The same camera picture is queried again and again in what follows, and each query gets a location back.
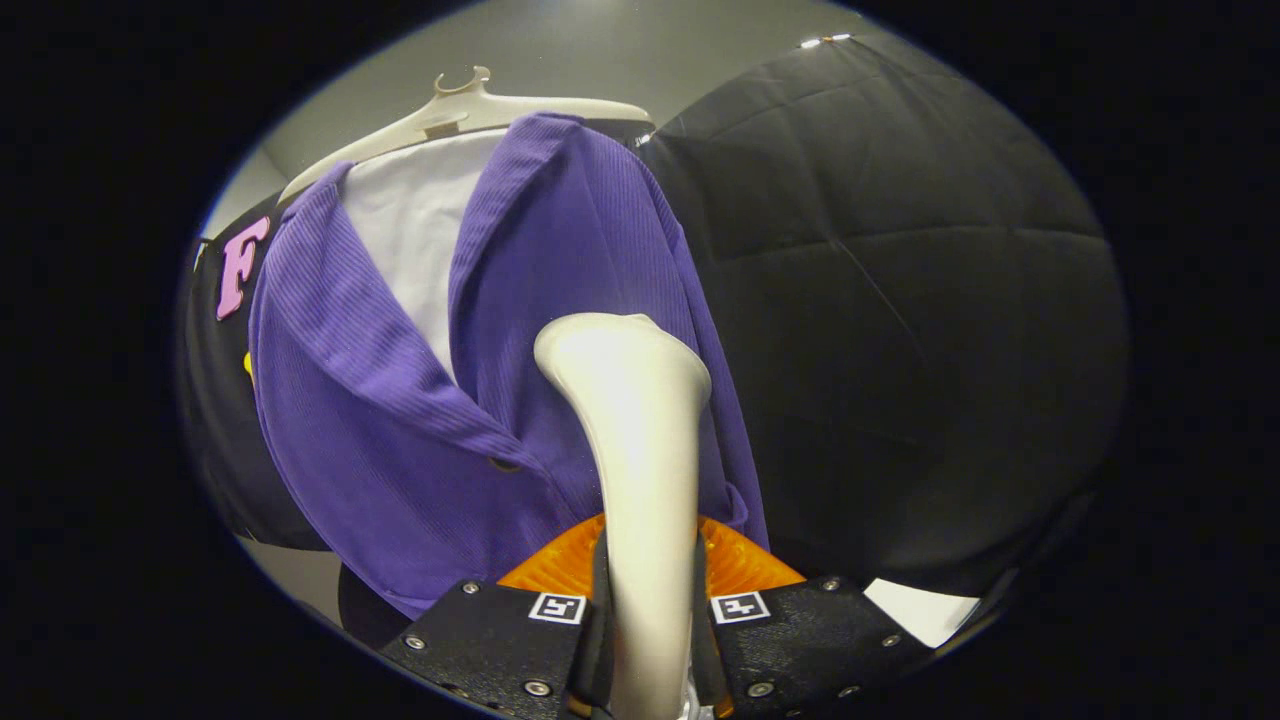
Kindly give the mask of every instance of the black jacket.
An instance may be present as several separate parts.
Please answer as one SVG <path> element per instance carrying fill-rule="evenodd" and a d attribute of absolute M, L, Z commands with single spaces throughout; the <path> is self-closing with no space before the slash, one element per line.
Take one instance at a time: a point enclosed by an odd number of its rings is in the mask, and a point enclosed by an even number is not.
<path fill-rule="evenodd" d="M 1027 127 L 870 32 L 740 76 L 637 152 L 685 228 L 783 560 L 983 594 L 1060 534 L 1119 421 L 1128 336 L 1103 231 Z"/>

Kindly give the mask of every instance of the shirt button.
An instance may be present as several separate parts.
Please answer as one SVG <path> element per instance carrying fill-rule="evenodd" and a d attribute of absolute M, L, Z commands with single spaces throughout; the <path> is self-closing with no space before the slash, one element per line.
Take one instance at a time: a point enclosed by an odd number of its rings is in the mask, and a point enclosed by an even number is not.
<path fill-rule="evenodd" d="M 502 470 L 503 473 L 515 473 L 520 470 L 520 465 L 507 462 L 506 460 L 498 460 L 497 457 L 490 457 L 489 464 Z"/>

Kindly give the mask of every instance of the white undershirt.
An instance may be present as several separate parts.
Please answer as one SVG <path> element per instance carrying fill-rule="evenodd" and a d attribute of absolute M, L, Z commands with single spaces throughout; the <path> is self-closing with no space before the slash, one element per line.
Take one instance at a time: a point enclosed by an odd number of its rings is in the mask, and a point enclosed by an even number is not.
<path fill-rule="evenodd" d="M 506 128 L 434 140 L 357 164 L 342 205 L 392 295 L 449 379 L 449 266 L 462 214 Z"/>

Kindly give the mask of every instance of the black garment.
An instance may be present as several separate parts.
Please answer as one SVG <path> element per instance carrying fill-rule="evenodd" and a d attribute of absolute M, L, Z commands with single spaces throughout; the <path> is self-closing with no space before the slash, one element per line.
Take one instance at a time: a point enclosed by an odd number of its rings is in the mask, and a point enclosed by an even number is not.
<path fill-rule="evenodd" d="M 797 49 L 637 154 L 684 225 L 771 543 L 982 594 L 1088 484 L 1128 337 L 1103 232 L 1005 108 L 884 32 Z"/>
<path fill-rule="evenodd" d="M 338 616 L 343 630 L 379 651 L 413 624 L 346 565 L 338 571 Z"/>
<path fill-rule="evenodd" d="M 223 521 L 234 533 L 268 544 L 329 550 L 275 470 L 257 421 L 253 386 L 244 370 L 256 270 L 283 213 L 284 206 L 276 208 L 273 195 L 241 215 L 215 240 L 201 240 L 193 249 L 195 269 L 179 292 L 179 302 L 186 306 L 178 313 L 175 384 L 198 479 Z M 216 311 L 227 265 L 224 250 L 262 218 L 269 227 L 265 236 L 253 242 L 252 269 L 248 278 L 239 282 L 239 306 L 219 320 Z"/>

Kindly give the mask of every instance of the white paper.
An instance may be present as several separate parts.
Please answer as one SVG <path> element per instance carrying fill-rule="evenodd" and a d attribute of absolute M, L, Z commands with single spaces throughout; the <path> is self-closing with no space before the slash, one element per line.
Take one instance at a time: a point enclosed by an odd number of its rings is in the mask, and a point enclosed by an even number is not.
<path fill-rule="evenodd" d="M 951 639 L 979 600 L 909 588 L 879 578 L 863 594 L 915 639 L 933 648 Z"/>

